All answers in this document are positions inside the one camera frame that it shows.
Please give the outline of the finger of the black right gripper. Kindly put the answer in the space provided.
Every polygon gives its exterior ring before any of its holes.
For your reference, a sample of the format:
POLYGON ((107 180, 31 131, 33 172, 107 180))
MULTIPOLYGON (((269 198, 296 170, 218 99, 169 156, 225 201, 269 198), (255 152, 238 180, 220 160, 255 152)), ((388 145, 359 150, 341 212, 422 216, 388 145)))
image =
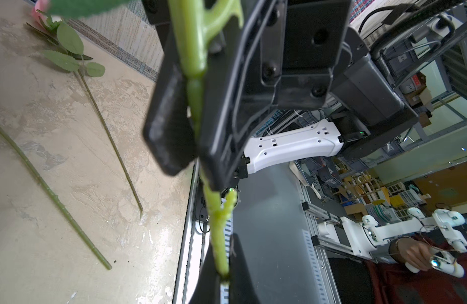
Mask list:
POLYGON ((164 51, 142 134, 160 169, 176 176, 197 158, 197 149, 187 117, 186 78, 173 34, 168 35, 164 51))

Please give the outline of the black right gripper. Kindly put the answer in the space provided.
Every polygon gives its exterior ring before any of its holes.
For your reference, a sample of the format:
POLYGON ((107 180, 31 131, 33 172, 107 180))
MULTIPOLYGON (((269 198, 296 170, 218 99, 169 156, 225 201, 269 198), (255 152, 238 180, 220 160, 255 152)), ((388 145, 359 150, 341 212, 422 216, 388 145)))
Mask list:
MULTIPOLYGON (((168 1, 144 1, 149 23, 166 40, 168 1)), ((350 1, 240 1, 208 48, 205 104, 213 123, 198 156, 229 187, 249 138, 273 110, 323 106, 348 29, 350 1)))

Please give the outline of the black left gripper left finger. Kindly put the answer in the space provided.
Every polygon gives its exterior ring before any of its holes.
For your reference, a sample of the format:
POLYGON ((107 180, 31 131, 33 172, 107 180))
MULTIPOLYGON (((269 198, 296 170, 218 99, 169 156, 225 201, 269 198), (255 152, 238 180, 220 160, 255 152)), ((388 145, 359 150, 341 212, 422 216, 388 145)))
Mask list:
POLYGON ((210 245, 189 304, 219 304, 220 297, 221 277, 216 270, 213 246, 210 245))

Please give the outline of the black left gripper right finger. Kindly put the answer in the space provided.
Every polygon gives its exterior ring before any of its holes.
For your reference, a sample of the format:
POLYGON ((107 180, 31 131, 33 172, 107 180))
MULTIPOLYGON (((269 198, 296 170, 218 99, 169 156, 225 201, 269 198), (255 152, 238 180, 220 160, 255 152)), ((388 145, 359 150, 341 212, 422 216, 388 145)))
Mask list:
POLYGON ((238 234, 232 234, 229 260, 229 303, 259 304, 238 234))

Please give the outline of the large peach pink rose stem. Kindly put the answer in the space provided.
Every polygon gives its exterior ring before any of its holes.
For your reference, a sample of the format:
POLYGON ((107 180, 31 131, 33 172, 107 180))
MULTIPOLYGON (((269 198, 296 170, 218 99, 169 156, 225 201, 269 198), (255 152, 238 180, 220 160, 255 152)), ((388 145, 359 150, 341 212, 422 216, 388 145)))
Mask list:
MULTIPOLYGON (((206 1, 168 1, 170 24, 166 34, 169 53, 176 53, 176 63, 185 81, 184 109, 191 114, 186 125, 198 143, 201 134, 207 131, 204 122, 213 123, 214 115, 208 114, 205 104, 205 77, 208 74, 208 48, 220 36, 232 18, 238 27, 243 27, 243 9, 240 1, 213 1, 208 7, 206 1)), ((238 192, 226 187, 206 167, 201 158, 200 178, 203 194, 210 216, 211 248, 214 264, 219 276, 226 280, 230 276, 230 261, 225 246, 223 230, 232 217, 237 205, 238 192)))

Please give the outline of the small pink rosebud stem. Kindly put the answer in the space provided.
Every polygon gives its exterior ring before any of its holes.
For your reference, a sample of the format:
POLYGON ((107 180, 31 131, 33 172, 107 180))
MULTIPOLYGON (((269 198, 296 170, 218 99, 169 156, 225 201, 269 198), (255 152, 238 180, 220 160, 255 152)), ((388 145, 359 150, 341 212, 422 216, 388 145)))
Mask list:
POLYGON ((97 117, 109 139, 109 142, 111 143, 111 146, 115 152, 115 155, 136 201, 139 214, 142 217, 144 215, 144 208, 140 198, 138 197, 127 167, 120 155, 119 149, 106 124, 103 114, 101 113, 99 106, 85 79, 86 76, 91 78, 102 77, 104 76, 106 69, 103 65, 93 62, 91 59, 85 58, 85 46, 82 38, 78 35, 77 31, 66 21, 62 20, 60 17, 52 16, 46 11, 48 3, 48 1, 33 2, 32 14, 37 23, 41 26, 41 29, 38 30, 34 26, 31 26, 31 28, 36 31, 37 34, 43 35, 43 37, 48 42, 58 48, 57 51, 46 51, 47 58, 60 69, 67 72, 76 73, 79 76, 79 79, 84 85, 85 91, 87 92, 94 107, 97 117))

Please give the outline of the pink carnation stem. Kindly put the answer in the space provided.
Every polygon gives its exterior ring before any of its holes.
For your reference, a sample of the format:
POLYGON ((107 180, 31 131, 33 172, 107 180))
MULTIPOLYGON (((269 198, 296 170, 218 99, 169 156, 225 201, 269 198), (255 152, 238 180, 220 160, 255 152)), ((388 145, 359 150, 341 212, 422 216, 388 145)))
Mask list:
POLYGON ((110 271, 113 266, 107 260, 107 258, 100 252, 99 248, 93 243, 93 241, 88 237, 86 232, 80 226, 80 224, 73 218, 70 211, 66 208, 66 205, 63 204, 60 200, 60 197, 50 188, 48 183, 45 179, 41 176, 40 172, 35 168, 26 154, 22 151, 22 149, 14 142, 14 140, 5 132, 5 130, 0 125, 0 136, 3 138, 5 142, 9 144, 9 146, 14 149, 14 152, 20 157, 23 165, 29 171, 30 175, 35 179, 36 183, 42 188, 43 192, 49 197, 52 201, 56 210, 60 212, 63 216, 63 219, 66 220, 68 225, 76 232, 77 236, 84 242, 87 248, 93 253, 95 258, 99 261, 99 263, 103 264, 103 266, 110 271))

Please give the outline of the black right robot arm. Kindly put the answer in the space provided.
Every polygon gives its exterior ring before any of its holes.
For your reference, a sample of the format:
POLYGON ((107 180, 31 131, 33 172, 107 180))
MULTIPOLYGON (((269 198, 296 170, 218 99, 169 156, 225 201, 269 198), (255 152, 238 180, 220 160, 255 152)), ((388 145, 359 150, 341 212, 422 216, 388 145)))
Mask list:
POLYGON ((357 160, 417 117, 349 26, 350 1, 144 1, 165 57, 143 137, 215 191, 308 157, 357 160))

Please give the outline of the operator hand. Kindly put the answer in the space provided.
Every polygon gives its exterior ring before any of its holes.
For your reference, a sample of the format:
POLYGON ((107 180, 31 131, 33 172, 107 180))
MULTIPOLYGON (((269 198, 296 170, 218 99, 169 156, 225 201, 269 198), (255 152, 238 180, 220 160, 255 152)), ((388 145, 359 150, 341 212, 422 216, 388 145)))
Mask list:
POLYGON ((396 241, 393 257, 401 264, 408 263, 420 271, 429 271, 432 268, 431 249, 426 243, 413 238, 401 238, 396 241))

